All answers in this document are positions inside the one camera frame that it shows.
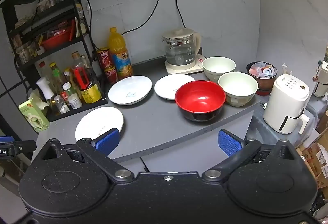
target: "green box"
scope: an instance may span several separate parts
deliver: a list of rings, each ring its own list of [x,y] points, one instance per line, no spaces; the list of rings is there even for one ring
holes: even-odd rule
[[[27,120],[27,122],[34,128],[36,132],[43,131],[49,128],[49,121],[37,107],[33,99],[27,100],[26,102],[19,105],[19,110]]]

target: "countertop edge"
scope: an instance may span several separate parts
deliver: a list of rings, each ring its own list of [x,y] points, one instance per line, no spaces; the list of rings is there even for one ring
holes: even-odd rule
[[[145,149],[143,151],[139,151],[139,152],[136,152],[136,153],[133,153],[133,154],[130,154],[130,155],[126,155],[126,156],[123,156],[123,157],[118,157],[118,158],[114,158],[113,160],[116,162],[116,163],[121,163],[121,162],[126,162],[126,161],[129,161],[129,160],[132,160],[132,159],[135,159],[135,158],[139,158],[139,157],[142,157],[142,156],[145,156],[145,155],[149,155],[149,154],[152,154],[152,153],[155,153],[155,152],[158,152],[160,150],[164,150],[166,148],[169,148],[169,147],[172,147],[172,146],[175,146],[177,144],[180,144],[180,143],[183,143],[183,142],[186,142],[190,139],[193,139],[195,137],[198,137],[198,136],[201,136],[207,132],[210,132],[214,129],[217,129],[229,122],[232,122],[234,120],[236,120],[237,118],[240,118],[242,117],[243,115],[246,115],[247,113],[255,110],[255,108],[258,106],[258,104],[260,104],[260,100],[258,99],[258,101],[243,109],[242,111],[228,117],[228,118],[225,118],[225,119],[222,119],[222,120],[219,120],[213,124],[211,124],[210,126],[208,127],[205,127],[203,129],[200,129],[196,132],[192,132],[188,135],[185,135],[183,137],[180,137],[180,138],[177,138],[175,140],[172,140],[172,141],[169,141],[167,143],[163,143],[161,145],[157,145],[157,146],[154,146],[154,147],[151,147],[151,148],[148,148],[148,149]]]

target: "white plate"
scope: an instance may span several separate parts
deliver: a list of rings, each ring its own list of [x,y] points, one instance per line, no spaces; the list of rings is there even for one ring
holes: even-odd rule
[[[115,83],[108,92],[108,98],[119,105],[138,103],[148,95],[152,82],[145,76],[132,76]]]
[[[175,100],[177,90],[184,84],[194,80],[193,77],[185,74],[168,75],[157,81],[154,87],[155,93],[167,100]]]
[[[97,108],[80,120],[75,129],[75,138],[77,141],[85,137],[96,139],[112,128],[121,131],[123,122],[123,115],[117,108]]]

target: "blue gripper pad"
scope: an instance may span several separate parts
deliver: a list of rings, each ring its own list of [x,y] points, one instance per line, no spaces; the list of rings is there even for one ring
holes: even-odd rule
[[[218,135],[219,147],[228,155],[232,156],[234,153],[242,149],[242,145],[239,141],[232,138],[229,134],[223,130],[219,131]]]
[[[120,132],[116,128],[91,141],[91,145],[104,155],[109,155],[120,142]]]
[[[14,142],[14,137],[11,136],[0,136],[0,143],[12,143]]]

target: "kettle handle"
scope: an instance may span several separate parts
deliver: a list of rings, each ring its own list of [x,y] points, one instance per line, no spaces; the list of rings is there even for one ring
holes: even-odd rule
[[[302,121],[302,126],[301,126],[300,131],[298,133],[300,135],[302,135],[302,133],[304,132],[304,129],[306,127],[306,124],[309,122],[310,118],[303,113],[301,115],[300,119]]]
[[[196,39],[196,44],[195,44],[195,53],[196,55],[198,54],[199,50],[200,50],[200,43],[201,43],[201,36],[199,32],[194,32],[194,38]]]

